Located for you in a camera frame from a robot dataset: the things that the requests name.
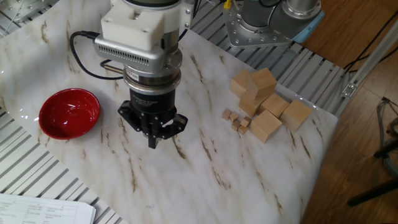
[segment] bowl rim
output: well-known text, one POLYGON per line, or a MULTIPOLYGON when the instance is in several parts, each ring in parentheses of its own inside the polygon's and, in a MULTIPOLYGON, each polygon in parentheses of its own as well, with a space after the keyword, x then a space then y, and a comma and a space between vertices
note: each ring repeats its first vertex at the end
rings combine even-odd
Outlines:
POLYGON ((43 105, 42 105, 42 107, 41 107, 41 109, 40 109, 40 112, 39 112, 39 126, 40 126, 40 129, 43 131, 43 133, 46 134, 46 135, 47 135, 48 137, 50 137, 50 138, 57 139, 57 140, 71 140, 71 139, 75 139, 75 138, 81 137, 82 135, 84 135, 84 134, 86 134, 88 131, 90 131, 90 130, 94 127, 94 125, 97 123, 98 119, 100 118, 100 114, 101 114, 100 101, 97 99, 97 97, 96 97, 92 92, 90 92, 90 91, 88 91, 88 90, 85 90, 85 89, 82 89, 82 88, 67 88, 67 89, 64 89, 64 90, 61 90, 61 91, 58 91, 58 92, 54 93, 52 96, 50 96, 50 97, 43 103, 43 105), (56 96, 61 95, 62 93, 65 93, 65 92, 67 92, 67 91, 75 91, 75 90, 85 92, 85 93, 91 95, 91 96, 94 98, 94 100, 95 100, 95 106, 98 107, 99 113, 98 113, 98 115, 94 118, 93 125, 92 125, 90 128, 88 128, 86 131, 84 131, 84 132, 82 132, 81 134, 76 135, 76 136, 74 136, 74 137, 63 138, 63 137, 58 137, 58 136, 54 136, 53 134, 50 134, 48 131, 46 131, 46 130, 43 128, 42 119, 41 119, 41 117, 42 117, 42 115, 43 115, 43 113, 44 113, 44 108, 45 108, 45 106, 50 102, 50 100, 54 99, 56 96))

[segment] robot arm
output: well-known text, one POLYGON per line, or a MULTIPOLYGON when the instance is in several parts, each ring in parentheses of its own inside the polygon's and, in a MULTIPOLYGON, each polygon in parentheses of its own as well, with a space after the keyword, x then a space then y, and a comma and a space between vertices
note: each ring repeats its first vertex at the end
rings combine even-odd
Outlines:
POLYGON ((101 20, 103 34, 96 53, 124 65, 123 78, 130 100, 119 114, 142 131, 155 148, 185 129, 188 119, 177 114, 175 89, 180 83, 180 28, 189 28, 192 5, 180 0, 116 0, 101 20))

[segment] wooden block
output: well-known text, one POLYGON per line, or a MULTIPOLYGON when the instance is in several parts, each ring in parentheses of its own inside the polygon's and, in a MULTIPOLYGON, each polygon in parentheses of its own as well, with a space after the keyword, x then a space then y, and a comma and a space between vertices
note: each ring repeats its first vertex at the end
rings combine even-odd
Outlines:
POLYGON ((278 118, 271 112, 265 110, 251 122, 250 131, 262 143, 265 143, 281 125, 282 122, 280 122, 278 118))
POLYGON ((234 122, 232 123, 231 128, 232 128, 234 131, 237 131, 240 125, 241 125, 241 122, 238 121, 238 120, 236 120, 236 121, 234 121, 234 122))
POLYGON ((311 108, 300 100, 294 100, 280 116, 280 121, 294 133, 311 113, 311 108))
POLYGON ((258 114, 261 114, 263 111, 268 110, 275 117, 280 118, 282 113, 288 107, 289 103, 282 99, 280 96, 273 93, 271 96, 268 96, 264 102, 261 103, 258 114))
POLYGON ((242 97, 243 93, 246 92, 246 83, 248 81, 248 76, 250 72, 246 69, 242 70, 237 74, 231 81, 230 90, 239 98, 242 97))
POLYGON ((247 128, 249 126, 251 122, 251 118, 249 118, 248 116, 243 118, 243 120, 241 121, 241 126, 244 126, 245 128, 247 128))
POLYGON ((260 100, 273 94, 277 83, 268 68, 265 68, 250 74, 246 86, 252 100, 260 100))
POLYGON ((241 97, 239 101, 239 108, 246 112, 250 117, 256 115, 260 105, 267 97, 261 98, 260 100, 252 100, 250 93, 247 91, 241 97))
POLYGON ((222 115, 224 120, 228 120, 229 116, 231 115, 231 111, 230 110, 224 110, 224 113, 222 115))
POLYGON ((238 115, 237 113, 231 113, 231 115, 229 116, 229 118, 230 118, 230 120, 231 120, 232 122, 235 122, 235 121, 239 118, 239 115, 238 115))
POLYGON ((244 133, 246 133, 246 131, 248 131, 248 128, 247 127, 245 127, 245 126, 239 126, 239 128, 238 128, 238 132, 240 133, 240 134, 244 134, 244 133))

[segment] metal grating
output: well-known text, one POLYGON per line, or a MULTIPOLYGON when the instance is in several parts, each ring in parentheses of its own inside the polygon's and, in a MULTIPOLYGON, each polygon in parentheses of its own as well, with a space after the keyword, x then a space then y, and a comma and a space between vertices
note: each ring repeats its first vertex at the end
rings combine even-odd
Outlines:
POLYGON ((148 63, 149 63, 148 59, 142 58, 142 57, 138 57, 137 55, 125 53, 125 52, 122 52, 120 50, 114 50, 114 49, 111 49, 111 48, 108 48, 108 47, 104 47, 104 46, 101 46, 101 45, 99 45, 98 47, 99 47, 99 50, 102 53, 110 54, 110 55, 113 55, 113 56, 116 56, 116 57, 119 57, 119 58, 130 60, 132 62, 141 63, 143 65, 148 65, 148 63))

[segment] wooden floor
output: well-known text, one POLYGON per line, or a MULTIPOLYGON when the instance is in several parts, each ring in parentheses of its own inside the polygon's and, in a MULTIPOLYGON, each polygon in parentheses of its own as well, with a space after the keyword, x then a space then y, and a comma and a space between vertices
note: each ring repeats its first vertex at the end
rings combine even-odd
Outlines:
POLYGON ((398 10, 397 0, 321 0, 321 2, 325 18, 304 46, 340 67, 353 61, 398 10))
MULTIPOLYGON (((306 46, 340 66, 354 60, 398 9, 398 1, 329 0, 322 3, 333 7, 324 7, 326 14, 335 10, 346 15, 336 15, 341 24, 333 25, 326 20, 306 46), (355 6, 365 10, 355 11, 355 6), (345 30, 353 24, 357 28, 345 30), (343 33, 347 38, 339 39, 343 33)), ((398 223, 398 190, 354 208, 346 205, 350 197, 392 179, 382 160, 373 158, 373 153, 379 149, 377 104, 383 96, 398 103, 397 62, 398 53, 381 62, 343 113, 303 216, 303 224, 398 223)), ((396 117, 390 107, 386 107, 384 125, 396 117)), ((398 164, 398 153, 391 157, 398 164)))

